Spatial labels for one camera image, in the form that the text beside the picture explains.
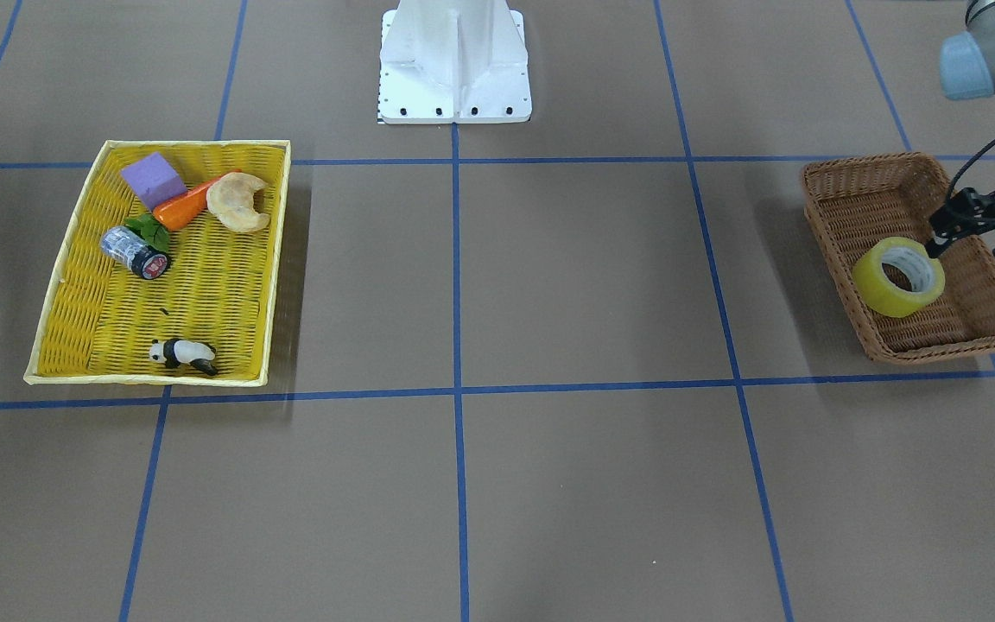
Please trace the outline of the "yellow clear tape roll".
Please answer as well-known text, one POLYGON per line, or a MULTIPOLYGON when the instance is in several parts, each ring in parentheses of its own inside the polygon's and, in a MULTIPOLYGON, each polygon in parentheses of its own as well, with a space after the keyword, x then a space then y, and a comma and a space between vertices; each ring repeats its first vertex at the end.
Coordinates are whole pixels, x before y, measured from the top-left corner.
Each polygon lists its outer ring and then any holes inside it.
POLYGON ((873 245, 852 269, 852 283, 868 308, 899 319, 916 314, 943 295, 942 263, 927 249, 904 237, 888 237, 873 245))

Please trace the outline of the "brown wicker basket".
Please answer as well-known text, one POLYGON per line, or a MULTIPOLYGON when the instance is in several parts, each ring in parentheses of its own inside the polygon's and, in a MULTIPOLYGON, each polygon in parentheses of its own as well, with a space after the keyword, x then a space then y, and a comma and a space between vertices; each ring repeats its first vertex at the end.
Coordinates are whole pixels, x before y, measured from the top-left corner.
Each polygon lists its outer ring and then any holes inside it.
POLYGON ((805 216, 846 315, 869 359, 928 364, 995 352, 995 258, 976 237, 942 256, 945 289, 904 318, 874 312, 853 284, 854 264, 884 238, 925 243, 928 218, 947 199, 950 177, 922 152, 813 162, 801 172, 805 216))

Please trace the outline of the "yellow woven plastic basket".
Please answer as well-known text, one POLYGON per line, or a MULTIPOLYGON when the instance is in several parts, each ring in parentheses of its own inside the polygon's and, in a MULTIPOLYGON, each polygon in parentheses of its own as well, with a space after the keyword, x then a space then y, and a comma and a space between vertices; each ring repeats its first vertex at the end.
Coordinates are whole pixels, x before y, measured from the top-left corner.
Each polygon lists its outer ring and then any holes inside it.
POLYGON ((33 342, 29 384, 262 386, 268 381, 291 173, 287 139, 116 141, 92 162, 60 245, 33 342), (233 170, 268 188, 254 208, 271 217, 252 233, 204 213, 171 233, 171 268, 146 281, 104 255, 106 230, 145 212, 119 170, 159 152, 189 187, 233 170), (149 359, 153 340, 204 342, 217 377, 149 359))

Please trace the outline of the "toy croissant bread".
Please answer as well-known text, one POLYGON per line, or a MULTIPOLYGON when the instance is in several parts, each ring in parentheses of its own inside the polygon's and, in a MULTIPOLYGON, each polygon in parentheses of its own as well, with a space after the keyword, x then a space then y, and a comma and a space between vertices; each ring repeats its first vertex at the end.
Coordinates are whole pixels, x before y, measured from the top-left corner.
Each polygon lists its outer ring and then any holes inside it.
POLYGON ((266 181, 256 175, 225 174, 206 190, 206 209, 233 232, 259 232, 271 223, 269 215, 254 208, 256 194, 266 188, 266 181))

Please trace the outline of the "toy carrot with leaves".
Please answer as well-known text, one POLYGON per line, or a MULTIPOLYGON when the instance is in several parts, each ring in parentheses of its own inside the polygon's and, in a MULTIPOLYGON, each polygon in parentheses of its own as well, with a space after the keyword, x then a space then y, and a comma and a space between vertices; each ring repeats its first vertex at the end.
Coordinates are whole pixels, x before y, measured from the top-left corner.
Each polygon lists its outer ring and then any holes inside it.
POLYGON ((208 190, 225 175, 187 190, 183 194, 162 202, 149 213, 127 218, 124 225, 149 247, 169 252, 171 233, 181 230, 196 219, 208 206, 208 190))

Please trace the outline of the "panda figurine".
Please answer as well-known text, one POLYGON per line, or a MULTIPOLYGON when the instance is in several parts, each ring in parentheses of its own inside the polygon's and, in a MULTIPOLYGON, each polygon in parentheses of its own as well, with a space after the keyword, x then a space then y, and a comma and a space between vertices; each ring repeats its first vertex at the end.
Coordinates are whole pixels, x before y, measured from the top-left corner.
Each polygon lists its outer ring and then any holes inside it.
POLYGON ((179 369, 185 365, 193 367, 207 377, 217 377, 219 374, 213 363, 216 357, 216 350, 209 344, 179 338, 153 340, 149 347, 149 359, 162 364, 166 369, 179 369))

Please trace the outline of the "purple foam cube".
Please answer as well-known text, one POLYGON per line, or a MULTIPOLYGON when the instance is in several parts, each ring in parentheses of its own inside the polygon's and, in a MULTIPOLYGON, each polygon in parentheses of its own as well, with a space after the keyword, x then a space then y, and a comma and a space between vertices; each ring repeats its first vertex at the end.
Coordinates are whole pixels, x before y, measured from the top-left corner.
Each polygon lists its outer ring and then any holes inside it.
POLYGON ((119 174, 150 213, 163 202, 173 200, 187 190, 181 175, 159 152, 150 153, 123 167, 119 174))

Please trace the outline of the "silver black battery can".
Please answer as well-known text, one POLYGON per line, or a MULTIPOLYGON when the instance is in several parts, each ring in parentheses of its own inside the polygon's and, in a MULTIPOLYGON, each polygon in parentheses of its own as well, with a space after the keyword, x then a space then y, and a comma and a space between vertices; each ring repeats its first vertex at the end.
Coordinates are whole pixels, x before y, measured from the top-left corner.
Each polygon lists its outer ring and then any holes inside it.
POLYGON ((104 255, 146 281, 161 278, 171 268, 171 258, 168 253, 147 244, 138 233, 126 225, 106 230, 100 237, 98 245, 104 255))

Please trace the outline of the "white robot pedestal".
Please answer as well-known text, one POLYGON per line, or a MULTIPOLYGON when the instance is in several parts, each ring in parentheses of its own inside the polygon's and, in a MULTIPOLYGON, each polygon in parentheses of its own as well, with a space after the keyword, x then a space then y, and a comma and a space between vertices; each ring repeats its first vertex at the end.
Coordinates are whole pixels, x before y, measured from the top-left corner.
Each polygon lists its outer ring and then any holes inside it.
POLYGON ((400 1, 380 23, 378 122, 520 124, 532 117, 524 16, 505 1, 400 1))

